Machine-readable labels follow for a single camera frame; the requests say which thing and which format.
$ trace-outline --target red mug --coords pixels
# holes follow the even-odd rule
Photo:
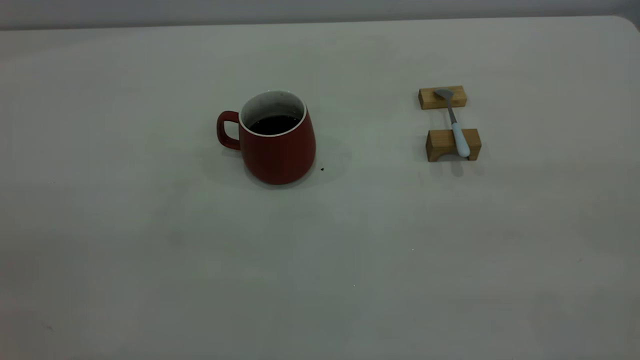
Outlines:
[[[258,120],[275,115],[302,119],[292,129],[275,135],[255,133],[249,128]],[[238,124],[239,140],[225,132],[225,121]],[[316,136],[307,105],[286,91],[268,91],[244,104],[240,113],[224,111],[218,117],[218,140],[229,149],[240,150],[246,167],[269,184],[286,184],[303,177],[316,158]]]

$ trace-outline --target wall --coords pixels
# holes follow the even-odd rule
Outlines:
[[[3,0],[0,29],[604,15],[637,0]]]

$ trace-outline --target metal spoon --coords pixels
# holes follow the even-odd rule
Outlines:
[[[458,121],[456,120],[456,116],[453,115],[453,108],[451,107],[451,98],[453,97],[453,91],[447,88],[442,88],[436,90],[436,94],[444,97],[447,101],[447,106],[449,107],[449,117],[451,118],[451,128],[453,129],[453,137],[456,139],[456,148],[458,148],[458,155],[466,158],[471,154],[469,150],[469,145],[467,144],[467,139],[465,139],[465,135],[462,133],[462,129],[458,125]]]

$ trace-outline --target table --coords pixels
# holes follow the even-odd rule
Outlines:
[[[627,20],[16,31],[0,49],[7,359],[640,355]],[[449,85],[475,162],[427,162],[450,125],[417,90]],[[269,89],[316,130],[286,186],[215,134]]]

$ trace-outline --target dark liquid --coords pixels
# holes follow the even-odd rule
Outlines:
[[[249,130],[262,135],[285,133],[298,125],[300,119],[287,115],[275,115],[256,121]]]

